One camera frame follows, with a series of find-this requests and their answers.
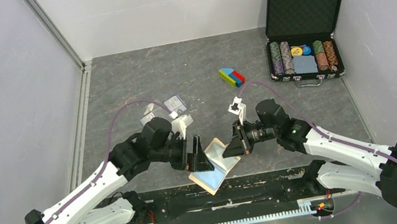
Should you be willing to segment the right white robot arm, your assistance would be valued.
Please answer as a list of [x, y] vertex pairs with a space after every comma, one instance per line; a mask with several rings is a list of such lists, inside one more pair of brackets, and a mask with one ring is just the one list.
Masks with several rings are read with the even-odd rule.
[[329, 132], [289, 117], [273, 99], [257, 104], [254, 123], [246, 121], [246, 106], [239, 100], [228, 111], [238, 119], [224, 157], [249, 155], [255, 144], [275, 140], [287, 151], [321, 157], [304, 174], [304, 187], [310, 194], [325, 189], [356, 190], [382, 197], [397, 208], [397, 143], [370, 144]]

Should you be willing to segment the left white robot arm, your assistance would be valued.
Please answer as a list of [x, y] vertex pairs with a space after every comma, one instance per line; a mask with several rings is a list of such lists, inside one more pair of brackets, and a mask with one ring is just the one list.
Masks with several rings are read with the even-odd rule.
[[148, 204], [134, 191], [123, 193], [107, 206], [99, 207], [99, 203], [155, 162], [169, 163], [179, 171], [213, 171], [198, 135], [193, 136], [192, 152], [187, 151], [186, 128], [191, 122], [189, 115], [173, 122], [153, 118], [141, 132], [116, 144], [94, 173], [67, 197], [44, 211], [30, 211], [25, 224], [144, 223], [151, 216]]

